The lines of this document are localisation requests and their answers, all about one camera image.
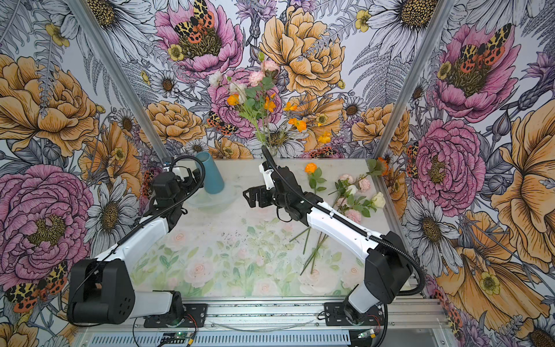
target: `black cable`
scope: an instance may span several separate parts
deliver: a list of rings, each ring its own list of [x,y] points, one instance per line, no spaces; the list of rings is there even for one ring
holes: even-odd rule
[[[274,170],[274,172],[279,176],[279,178],[283,181],[283,183],[285,183],[285,185],[295,194],[297,195],[299,198],[301,198],[302,200],[308,202],[310,205],[312,205],[314,208],[326,213],[326,214],[330,214],[331,211],[329,211],[327,208],[322,207],[316,203],[313,203],[312,201],[308,200],[305,198],[304,194],[302,192],[299,192],[295,187],[293,187],[291,185],[291,183],[289,183],[280,173],[280,171],[278,170],[278,166],[276,165],[274,159],[272,158],[272,155],[270,154],[270,151],[266,148],[266,146],[262,146],[262,153],[264,154],[264,158],[266,158],[266,161],[268,162],[268,165],[270,166],[270,168],[272,168]],[[402,290],[398,293],[398,295],[400,296],[407,296],[407,295],[415,295],[420,293],[423,289],[424,286],[426,284],[425,278],[426,278],[426,274],[424,273],[424,270],[420,267],[420,264],[414,260],[413,257],[411,257],[410,255],[408,255],[405,251],[395,247],[394,245],[392,245],[391,243],[387,242],[386,240],[380,239],[378,237],[375,237],[374,235],[368,235],[364,230],[360,229],[359,227],[357,227],[356,225],[350,223],[346,217],[344,217],[341,214],[333,214],[333,218],[337,219],[338,221],[342,222],[343,224],[345,224],[347,227],[351,228],[352,230],[356,231],[357,233],[361,234],[364,237],[368,237],[370,240],[379,243],[380,245],[389,248],[390,250],[394,251],[395,253],[397,253],[398,255],[400,255],[401,257],[405,258],[411,265],[412,267],[416,270],[416,273],[418,274],[418,286],[414,289],[411,290]]]
[[[380,339],[378,340],[377,344],[374,347],[380,347],[382,342],[384,342],[385,334],[387,333],[387,326],[389,325],[387,316],[387,304],[384,304],[384,328],[380,332]]]
[[[86,282],[86,281],[89,279],[89,277],[98,269],[98,267],[100,266],[100,264],[101,264],[102,262],[104,262],[109,256],[111,256],[112,254],[115,253],[115,251],[118,249],[118,247],[119,247],[120,245],[122,245],[125,241],[127,241],[129,238],[131,238],[131,236],[133,236],[137,231],[141,230],[145,225],[147,225],[148,223],[152,222],[154,219],[160,217],[161,215],[163,215],[163,214],[165,214],[166,212],[168,212],[168,211],[174,209],[174,208],[177,207],[177,206],[181,206],[181,204],[183,204],[183,203],[185,202],[185,200],[189,199],[193,194],[196,193],[197,190],[199,190],[200,186],[203,185],[204,177],[206,176],[206,169],[204,168],[203,162],[200,161],[198,158],[192,156],[192,155],[183,154],[183,155],[180,155],[180,156],[178,156],[177,158],[173,159],[173,161],[171,162],[171,165],[170,165],[170,170],[173,168],[173,166],[175,165],[176,162],[178,162],[178,161],[180,161],[180,160],[183,160],[183,159],[192,159],[192,160],[196,161],[196,162],[199,164],[199,166],[200,166],[200,179],[199,179],[199,181],[197,182],[195,188],[193,188],[193,190],[192,190],[189,194],[187,194],[184,198],[179,199],[179,201],[177,201],[175,204],[168,206],[167,208],[163,209],[163,210],[160,211],[159,213],[156,213],[155,215],[153,215],[152,217],[148,218],[148,219],[145,220],[144,222],[139,223],[136,227],[134,227],[133,229],[131,229],[131,231],[130,231],[127,235],[123,236],[123,237],[121,238],[121,240],[118,241],[118,242],[116,243],[115,248],[112,249],[112,250],[110,251],[110,253],[109,253],[104,259],[102,259],[101,261],[98,261],[98,262],[97,262],[97,265],[94,267],[94,269],[92,269],[92,270],[87,274],[87,276],[85,276],[85,279],[77,286],[77,289],[76,289],[75,292],[73,293],[71,299],[68,301],[68,310],[69,310],[69,305],[71,305],[71,303],[73,302],[73,299],[74,299],[74,297],[75,297],[77,291],[79,290],[79,288],[81,288],[81,287],[83,286],[83,284],[85,284],[85,282]],[[75,326],[79,326],[79,327],[81,327],[81,328],[88,328],[88,327],[91,327],[91,326],[98,326],[98,325],[101,325],[101,323],[100,323],[100,324],[93,324],[93,325],[79,325],[79,324],[76,324],[76,323],[74,323],[74,322],[72,322],[72,321],[69,321],[69,322],[70,322],[71,324],[73,324],[73,325],[75,325]]]

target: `pink flower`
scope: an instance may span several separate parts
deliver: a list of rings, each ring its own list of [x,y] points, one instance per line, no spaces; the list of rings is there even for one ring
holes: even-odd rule
[[[185,81],[188,78],[205,78],[216,71],[225,72],[228,68],[238,66],[243,58],[243,33],[239,24],[233,26],[222,6],[216,9],[209,0],[206,0],[206,4],[208,11],[214,14],[214,28],[208,29],[205,43],[198,43],[195,47],[197,50],[182,60],[173,61],[168,56],[170,64],[179,66],[179,71],[183,73],[180,78]],[[178,53],[186,54],[190,51],[189,42],[181,42],[174,27],[182,22],[190,22],[193,15],[193,5],[190,2],[187,10],[180,5],[177,12],[171,8],[167,12],[156,12],[156,35],[162,38],[158,40],[158,47],[167,51],[171,45],[176,45],[174,49],[181,48]]]
[[[362,214],[360,214],[357,210],[349,209],[345,211],[344,215],[355,223],[360,223],[362,220]]]
[[[412,190],[441,206],[446,216],[465,211],[482,189],[486,165],[476,131],[460,119],[436,119],[418,143],[418,178]]]
[[[235,83],[245,83],[249,82],[249,75],[250,72],[253,71],[252,69],[244,69],[239,68],[236,70],[229,70],[227,72],[227,76],[231,77],[231,80]],[[208,87],[208,94],[210,95],[210,99],[212,101],[212,111],[220,116],[221,120],[224,123],[232,124],[238,128],[235,135],[240,138],[250,139],[254,137],[254,130],[255,127],[252,125],[248,120],[239,116],[239,112],[237,111],[235,106],[230,106],[228,104],[229,98],[229,84],[230,82],[224,78],[221,81],[221,85],[219,87]],[[277,123],[281,119],[282,105],[281,105],[281,98],[279,97],[279,90],[274,87],[266,92],[268,97],[271,97],[273,94],[276,94],[273,102],[276,104],[276,108],[273,112],[269,113],[269,119],[271,123]]]
[[[486,29],[477,32],[475,27],[462,26],[447,45],[447,52],[440,58],[440,70],[436,83],[430,85],[427,92],[428,101],[444,109],[455,118],[465,118],[476,123],[496,110],[511,94],[518,78],[510,78],[515,67],[520,45],[513,46],[514,26],[503,45],[505,48],[501,58],[491,66],[476,64],[468,73],[461,71],[463,63],[460,59],[461,48],[472,44],[479,47],[488,42],[495,34],[486,34]]]
[[[253,71],[249,75],[249,84],[252,87],[256,87],[256,86],[258,86],[258,84],[260,82],[262,82],[263,78],[264,78],[264,72],[262,72],[262,71]]]
[[[0,285],[37,283],[66,261],[68,271],[89,253],[85,182],[53,165],[0,178]]]
[[[367,178],[363,178],[359,181],[359,187],[361,192],[366,193],[368,190],[370,190],[370,188],[372,188],[372,185]]]
[[[353,184],[355,182],[355,179],[349,174],[343,174],[339,176],[339,180],[340,181],[346,180],[349,184]]]
[[[262,62],[263,71],[277,71],[279,70],[279,65],[273,60],[266,60]]]

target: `ventilation grille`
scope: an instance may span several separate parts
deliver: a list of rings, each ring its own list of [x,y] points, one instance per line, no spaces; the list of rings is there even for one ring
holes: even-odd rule
[[[156,347],[166,339],[163,333],[135,333],[141,347]],[[273,333],[244,333],[240,331],[201,331],[195,338],[195,347],[225,346],[347,346],[351,344],[347,330],[275,331]],[[186,346],[177,340],[165,346]],[[136,347],[131,333],[95,333],[87,347]]]

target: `floral tablecloth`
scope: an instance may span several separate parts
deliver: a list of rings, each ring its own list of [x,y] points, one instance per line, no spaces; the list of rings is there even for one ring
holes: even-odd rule
[[[332,239],[320,248],[314,269],[300,275],[320,232],[312,230],[303,254],[306,229],[300,222],[284,223],[274,207],[249,208],[243,198],[246,188],[262,185],[260,160],[220,160],[217,165],[227,185],[233,185],[235,200],[223,207],[199,209],[185,203],[188,214],[139,260],[132,272],[138,290],[179,290],[191,296],[320,296],[346,295],[364,278],[364,268],[347,249]],[[310,190],[304,172],[307,160],[280,160],[289,166],[304,190]],[[341,174],[357,176],[367,171],[358,159],[313,160],[327,179],[320,192],[333,203],[333,182]],[[372,197],[375,188],[366,192]],[[283,210],[281,217],[288,220]],[[378,232],[389,230],[382,210],[363,218],[362,224]]]

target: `blue cup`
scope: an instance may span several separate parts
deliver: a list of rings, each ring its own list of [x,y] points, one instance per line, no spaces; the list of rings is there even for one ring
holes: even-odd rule
[[[204,190],[209,194],[218,194],[224,190],[224,179],[221,177],[220,170],[218,170],[212,155],[208,152],[200,152],[196,157],[203,162],[204,170],[206,171],[204,177]]]

